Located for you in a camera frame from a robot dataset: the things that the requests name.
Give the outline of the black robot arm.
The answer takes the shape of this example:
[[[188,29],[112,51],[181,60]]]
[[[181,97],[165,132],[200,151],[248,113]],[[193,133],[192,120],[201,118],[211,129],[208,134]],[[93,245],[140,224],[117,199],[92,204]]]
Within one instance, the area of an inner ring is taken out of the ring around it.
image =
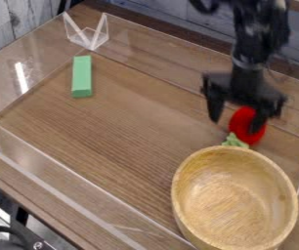
[[[224,104],[232,102],[255,110],[248,133],[256,134],[268,120],[279,117],[287,96],[267,82],[269,58],[289,40],[288,0],[189,0],[192,7],[212,15],[221,5],[233,13],[235,44],[232,71],[203,75],[201,92],[208,100],[209,119],[217,122]]]

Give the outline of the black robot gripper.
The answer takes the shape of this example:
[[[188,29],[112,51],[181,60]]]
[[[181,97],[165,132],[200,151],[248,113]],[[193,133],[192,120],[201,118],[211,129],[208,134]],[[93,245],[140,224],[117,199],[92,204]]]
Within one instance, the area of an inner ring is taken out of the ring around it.
[[[280,116],[287,96],[267,82],[264,69],[263,62],[233,57],[229,72],[215,71],[203,75],[203,93],[213,123],[220,119],[225,101],[256,109],[249,125],[251,134],[263,129],[271,118]]]

